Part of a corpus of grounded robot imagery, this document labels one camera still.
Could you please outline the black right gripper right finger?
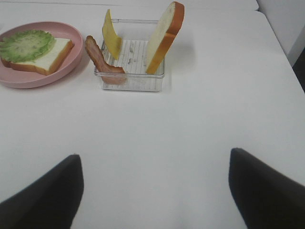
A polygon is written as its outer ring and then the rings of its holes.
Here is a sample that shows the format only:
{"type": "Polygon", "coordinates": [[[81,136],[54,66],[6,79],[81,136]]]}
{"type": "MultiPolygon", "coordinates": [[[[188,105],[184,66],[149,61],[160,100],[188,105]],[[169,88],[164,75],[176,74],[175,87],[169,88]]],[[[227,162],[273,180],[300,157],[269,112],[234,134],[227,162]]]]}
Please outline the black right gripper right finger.
{"type": "Polygon", "coordinates": [[[229,188],[249,229],[303,229],[305,187],[241,148],[233,148],[229,188]]]}

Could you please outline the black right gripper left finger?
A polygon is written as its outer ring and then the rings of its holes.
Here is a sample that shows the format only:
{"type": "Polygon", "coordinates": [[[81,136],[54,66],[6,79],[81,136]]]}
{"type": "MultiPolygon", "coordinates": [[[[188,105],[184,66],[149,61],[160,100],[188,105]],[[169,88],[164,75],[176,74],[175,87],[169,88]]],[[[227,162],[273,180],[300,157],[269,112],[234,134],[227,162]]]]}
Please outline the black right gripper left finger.
{"type": "Polygon", "coordinates": [[[84,191],[81,158],[70,155],[1,202],[2,229],[69,229],[84,191]]]}

